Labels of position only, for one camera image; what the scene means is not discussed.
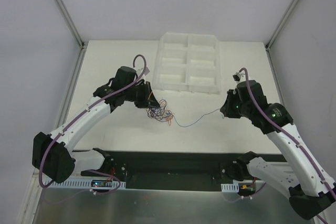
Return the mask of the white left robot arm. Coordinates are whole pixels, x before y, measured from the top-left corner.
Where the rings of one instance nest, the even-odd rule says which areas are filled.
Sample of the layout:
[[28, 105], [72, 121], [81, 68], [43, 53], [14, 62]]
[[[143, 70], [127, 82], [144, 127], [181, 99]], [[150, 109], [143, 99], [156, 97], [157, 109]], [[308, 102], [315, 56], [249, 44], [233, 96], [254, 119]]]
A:
[[40, 132], [34, 137], [32, 165], [39, 169], [40, 175], [59, 184], [84, 171], [94, 171], [99, 176], [112, 175], [114, 164], [106, 151], [93, 148], [74, 152], [74, 148], [93, 126], [125, 102], [132, 102], [139, 109], [160, 106], [150, 82], [135, 69], [122, 66], [115, 77], [96, 89], [73, 119], [48, 134]]

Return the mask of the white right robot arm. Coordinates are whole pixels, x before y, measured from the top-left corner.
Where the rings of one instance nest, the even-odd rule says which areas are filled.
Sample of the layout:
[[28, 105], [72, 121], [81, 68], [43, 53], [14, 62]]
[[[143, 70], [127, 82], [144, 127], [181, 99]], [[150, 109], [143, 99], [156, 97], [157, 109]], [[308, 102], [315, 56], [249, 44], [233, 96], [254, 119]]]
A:
[[230, 119], [249, 119], [276, 145], [294, 173], [290, 176], [260, 155], [247, 152], [226, 170], [232, 179], [263, 180], [284, 195], [305, 220], [318, 216], [335, 202], [335, 180], [313, 157], [286, 108], [280, 103], [268, 103], [258, 82], [244, 81], [229, 89], [220, 112]]

